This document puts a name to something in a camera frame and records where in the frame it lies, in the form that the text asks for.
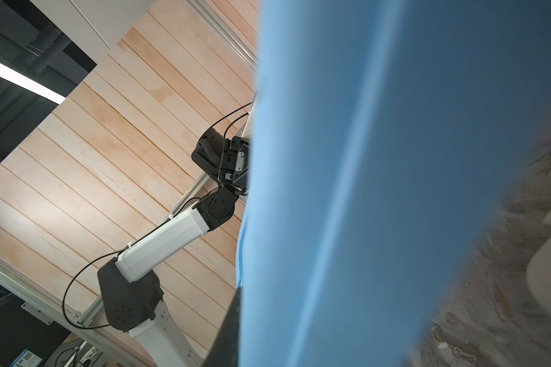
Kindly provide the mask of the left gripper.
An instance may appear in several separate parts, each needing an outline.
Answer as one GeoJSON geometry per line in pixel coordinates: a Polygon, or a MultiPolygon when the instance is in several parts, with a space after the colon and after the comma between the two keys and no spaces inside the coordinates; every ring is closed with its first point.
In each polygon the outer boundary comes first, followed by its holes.
{"type": "Polygon", "coordinates": [[[219,185],[231,187],[238,195],[248,194],[249,139],[238,135],[228,139],[209,128],[199,138],[191,158],[219,185]]]}

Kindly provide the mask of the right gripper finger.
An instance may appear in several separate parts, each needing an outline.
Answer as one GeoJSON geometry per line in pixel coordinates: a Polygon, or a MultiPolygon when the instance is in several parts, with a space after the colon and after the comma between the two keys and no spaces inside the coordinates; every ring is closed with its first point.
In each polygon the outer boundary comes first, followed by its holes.
{"type": "Polygon", "coordinates": [[[238,367],[242,288],[238,288],[203,367],[238,367]]]}

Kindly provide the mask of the blue plastic bin lid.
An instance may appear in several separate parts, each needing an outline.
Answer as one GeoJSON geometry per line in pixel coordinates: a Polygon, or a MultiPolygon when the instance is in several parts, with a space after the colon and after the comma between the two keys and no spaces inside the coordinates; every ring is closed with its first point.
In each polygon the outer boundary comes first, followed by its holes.
{"type": "Polygon", "coordinates": [[[551,1],[264,1],[241,366],[400,366],[551,124],[551,1]]]}

